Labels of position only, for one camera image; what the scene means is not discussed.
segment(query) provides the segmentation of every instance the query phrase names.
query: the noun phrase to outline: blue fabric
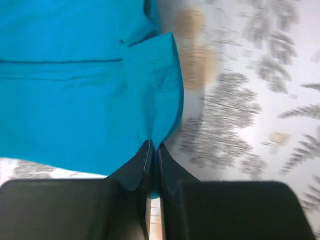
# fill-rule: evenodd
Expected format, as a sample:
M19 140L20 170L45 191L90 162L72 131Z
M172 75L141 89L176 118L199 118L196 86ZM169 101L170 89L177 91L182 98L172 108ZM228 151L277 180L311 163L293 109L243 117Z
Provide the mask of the blue fabric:
M175 131L179 57L154 0L1 0L0 10L0 157L110 175Z

